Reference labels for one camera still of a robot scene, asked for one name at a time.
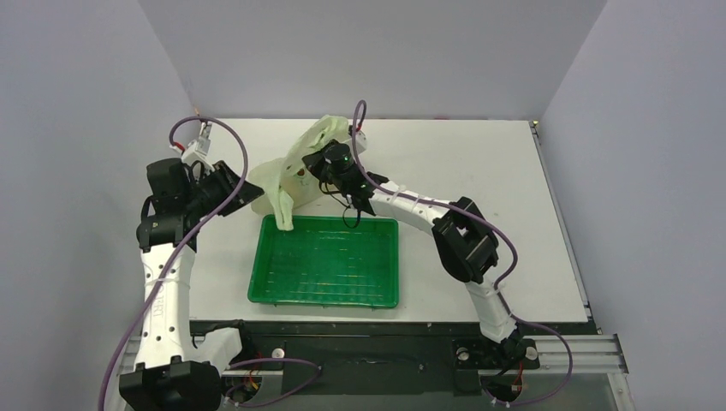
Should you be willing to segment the translucent pale green plastic bag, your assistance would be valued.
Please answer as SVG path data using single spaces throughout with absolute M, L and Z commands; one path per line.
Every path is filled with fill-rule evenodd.
M 285 157 L 262 163 L 249 171 L 247 181 L 264 191 L 253 201 L 252 210 L 261 216 L 273 216 L 281 231 L 293 230 L 293 210 L 322 195 L 318 179 L 306 170 L 302 158 L 333 140 L 348 143 L 348 127 L 348 119 L 343 116 L 323 116 L 289 147 Z

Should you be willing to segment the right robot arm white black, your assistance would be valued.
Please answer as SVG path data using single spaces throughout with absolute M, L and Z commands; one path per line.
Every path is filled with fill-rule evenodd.
M 320 186 L 333 186 L 357 213 L 395 219 L 433 239 L 445 271 L 466 287 L 486 338 L 483 354 L 491 364 L 505 371 L 538 364 L 537 349 L 523 338 L 499 291 L 485 276 L 497 266 L 499 241 L 472 200 L 430 199 L 385 176 L 363 172 L 350 146 L 336 140 L 303 156 L 302 162 Z

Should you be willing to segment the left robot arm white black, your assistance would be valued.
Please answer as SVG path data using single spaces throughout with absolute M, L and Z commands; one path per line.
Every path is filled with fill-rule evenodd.
M 264 191 L 224 161 L 195 176 L 192 166 L 166 158 L 149 164 L 146 175 L 152 193 L 136 230 L 145 280 L 141 339 L 119 392 L 133 410 L 216 410 L 224 368 L 249 366 L 256 347 L 235 329 L 213 331 L 211 343 L 193 345 L 189 296 L 197 234 L 200 223 L 226 217 Z

